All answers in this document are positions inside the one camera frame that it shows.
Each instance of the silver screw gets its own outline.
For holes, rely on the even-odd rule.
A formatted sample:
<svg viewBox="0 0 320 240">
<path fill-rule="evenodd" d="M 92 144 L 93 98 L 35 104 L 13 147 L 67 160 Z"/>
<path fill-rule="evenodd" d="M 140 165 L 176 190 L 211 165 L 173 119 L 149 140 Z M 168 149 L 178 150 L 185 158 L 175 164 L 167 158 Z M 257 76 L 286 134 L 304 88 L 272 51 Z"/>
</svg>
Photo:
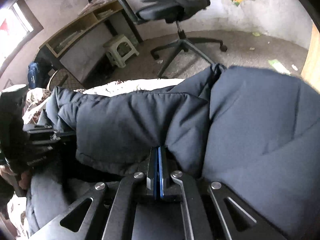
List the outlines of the silver screw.
<svg viewBox="0 0 320 240">
<path fill-rule="evenodd" d="M 96 185 L 94 185 L 94 188 L 96 190 L 102 190 L 106 187 L 106 184 L 104 184 L 103 182 L 98 182 Z"/>
<path fill-rule="evenodd" d="M 174 171 L 171 173 L 172 176 L 174 176 L 175 178 L 180 178 L 182 177 L 182 171 Z"/>
<path fill-rule="evenodd" d="M 143 174 L 143 172 L 138 171 L 138 172 L 136 172 L 133 176 L 134 176 L 136 179 L 141 179 L 141 178 L 143 178 L 144 174 Z"/>
<path fill-rule="evenodd" d="M 221 183 L 214 181 L 211 183 L 211 187 L 212 187 L 212 189 L 219 189 L 219 188 L 221 188 Z"/>
</svg>

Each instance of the desk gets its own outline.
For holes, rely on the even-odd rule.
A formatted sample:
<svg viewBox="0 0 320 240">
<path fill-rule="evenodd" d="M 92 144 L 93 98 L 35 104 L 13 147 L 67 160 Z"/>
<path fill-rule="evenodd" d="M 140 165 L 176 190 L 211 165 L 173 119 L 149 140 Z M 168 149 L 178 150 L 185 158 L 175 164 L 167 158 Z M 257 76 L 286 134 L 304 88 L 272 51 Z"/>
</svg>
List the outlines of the desk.
<svg viewBox="0 0 320 240">
<path fill-rule="evenodd" d="M 104 17 L 99 17 L 99 14 L 108 10 L 112 10 L 112 12 Z M 40 60 L 44 60 L 48 64 L 51 64 L 55 70 L 66 68 L 61 63 L 60 59 L 77 43 L 77 41 L 79 41 L 84 35 L 89 33 L 99 24 L 105 23 L 112 36 L 118 35 L 117 31 L 108 20 L 110 16 L 116 13 L 121 13 L 124 16 L 124 19 L 132 30 L 137 41 L 141 43 L 143 40 L 140 37 L 134 23 L 124 11 L 123 7 L 117 0 L 111 0 L 105 5 L 94 8 L 92 11 L 79 16 L 77 19 L 51 36 L 39 47 L 39 51 L 34 61 L 39 62 Z"/>
</svg>

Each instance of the human hand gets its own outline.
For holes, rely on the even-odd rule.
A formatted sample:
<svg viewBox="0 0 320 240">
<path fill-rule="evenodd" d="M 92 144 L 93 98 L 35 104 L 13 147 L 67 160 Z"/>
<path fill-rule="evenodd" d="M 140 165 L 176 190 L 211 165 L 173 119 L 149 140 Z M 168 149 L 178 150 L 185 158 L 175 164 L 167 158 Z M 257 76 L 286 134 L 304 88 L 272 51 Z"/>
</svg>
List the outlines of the human hand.
<svg viewBox="0 0 320 240">
<path fill-rule="evenodd" d="M 2 178 L 4 178 L 4 180 L 9 183 L 10 185 L 12 185 L 10 183 L 10 176 L 14 176 L 14 173 L 10 170 L 10 168 L 7 165 L 0 165 L 0 175 Z M 31 183 L 31 172 L 30 171 L 24 171 L 21 174 L 21 180 L 18 182 L 19 183 L 19 187 L 22 189 L 28 189 L 30 187 L 30 183 Z"/>
</svg>

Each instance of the office chair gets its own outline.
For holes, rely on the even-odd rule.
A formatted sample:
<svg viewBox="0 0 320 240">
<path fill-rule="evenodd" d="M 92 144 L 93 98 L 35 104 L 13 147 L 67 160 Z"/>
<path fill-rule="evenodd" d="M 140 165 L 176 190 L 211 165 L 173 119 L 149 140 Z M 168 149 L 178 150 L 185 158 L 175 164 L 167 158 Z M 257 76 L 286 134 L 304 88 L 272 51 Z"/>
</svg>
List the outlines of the office chair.
<svg viewBox="0 0 320 240">
<path fill-rule="evenodd" d="M 159 59 L 157 51 L 174 48 L 174 51 L 167 60 L 163 63 L 160 71 L 158 72 L 158 78 L 162 78 L 164 71 L 168 68 L 170 63 L 178 55 L 180 51 L 188 52 L 192 50 L 197 55 L 205 59 L 210 64 L 214 62 L 201 50 L 199 50 L 195 44 L 213 42 L 220 44 L 220 50 L 222 52 L 227 51 L 227 46 L 223 44 L 222 40 L 216 40 L 211 38 L 200 38 L 192 37 L 187 38 L 184 30 L 180 27 L 180 22 L 191 18 L 198 11 L 206 9 L 210 5 L 210 0 L 141 0 L 143 2 L 156 2 L 155 4 L 145 6 L 140 8 L 136 13 L 132 11 L 126 0 L 119 0 L 120 4 L 123 6 L 124 10 L 130 17 L 130 19 L 137 25 L 143 24 L 148 21 L 162 20 L 164 19 L 166 23 L 176 23 L 178 28 L 179 39 L 172 43 L 166 44 L 164 46 L 159 46 L 151 50 L 151 55 L 153 58 Z"/>
</svg>

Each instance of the beige stool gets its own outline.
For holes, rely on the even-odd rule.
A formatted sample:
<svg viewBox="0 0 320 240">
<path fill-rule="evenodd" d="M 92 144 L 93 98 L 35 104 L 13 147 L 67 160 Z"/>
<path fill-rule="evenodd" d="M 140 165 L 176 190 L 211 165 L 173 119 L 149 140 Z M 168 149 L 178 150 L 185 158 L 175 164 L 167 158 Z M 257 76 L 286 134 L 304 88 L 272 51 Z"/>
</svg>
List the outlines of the beige stool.
<svg viewBox="0 0 320 240">
<path fill-rule="evenodd" d="M 127 45 L 127 48 L 131 49 L 129 52 L 124 51 L 125 44 Z M 133 54 L 136 54 L 137 56 L 139 55 L 139 52 L 135 49 L 129 39 L 123 34 L 119 34 L 113 37 L 111 40 L 103 44 L 103 47 L 106 50 L 106 55 L 111 64 L 116 65 L 119 68 L 124 68 L 126 66 L 125 61 Z"/>
</svg>

